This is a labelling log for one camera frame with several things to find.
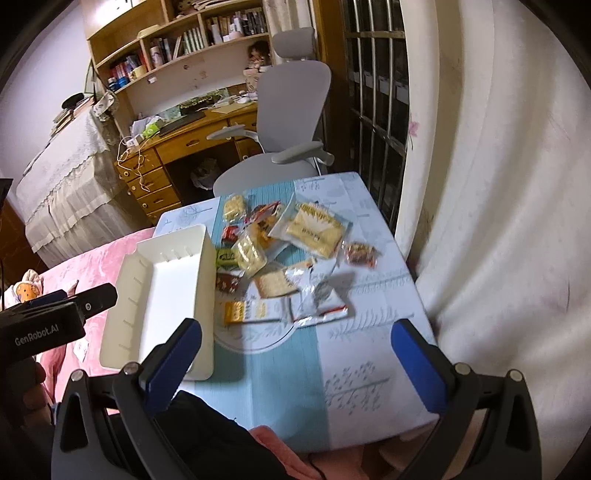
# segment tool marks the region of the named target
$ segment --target screw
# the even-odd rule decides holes
[[[72,374],[70,375],[70,378],[72,379],[73,382],[78,382],[78,380],[82,380],[82,377],[84,377],[84,370],[74,370],[72,372]]]
[[[509,376],[516,382],[521,382],[523,380],[523,374],[519,370],[511,370]]]
[[[125,364],[125,366],[123,367],[123,373],[125,375],[134,375],[138,372],[139,370],[139,363],[138,362],[129,362],[128,364]]]
[[[470,369],[470,365],[464,364],[462,362],[456,364],[454,368],[456,369],[456,372],[458,372],[460,375],[467,375],[472,371]]]

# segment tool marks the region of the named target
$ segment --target chair armrest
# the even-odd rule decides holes
[[[323,150],[324,144],[319,141],[302,143],[282,152],[274,153],[271,157],[273,163],[292,163],[298,160],[305,160],[314,157],[324,165],[330,166],[335,161],[335,157]]]
[[[250,130],[246,130],[244,125],[232,125],[231,127],[224,127],[221,130],[217,130],[207,136],[208,140],[219,140],[221,138],[232,138],[232,137],[248,137],[252,138],[258,143],[258,134]]]

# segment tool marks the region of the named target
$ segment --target box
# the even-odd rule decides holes
[[[185,318],[201,324],[202,345],[185,380],[213,374],[216,251],[204,225],[137,244],[117,277],[117,304],[108,311],[100,364],[121,369],[142,362]]]

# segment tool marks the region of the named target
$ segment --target teal stripe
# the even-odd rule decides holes
[[[287,205],[293,192],[290,181],[251,190],[245,198],[251,208],[277,200]],[[221,198],[213,227],[212,240],[217,247],[227,198]],[[305,258],[305,252],[290,246],[277,261],[291,265]],[[330,448],[315,328],[296,330],[269,352],[239,355],[216,344],[214,355],[214,374],[195,384],[196,395],[247,429],[263,424],[271,427],[296,452]]]

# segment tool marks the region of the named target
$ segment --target white curtain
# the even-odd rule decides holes
[[[554,478],[591,424],[591,91],[518,0],[401,6],[396,240],[450,360],[525,374]]]
[[[311,0],[262,0],[269,33],[293,30],[294,28],[315,27]],[[273,52],[275,63],[284,60]]]

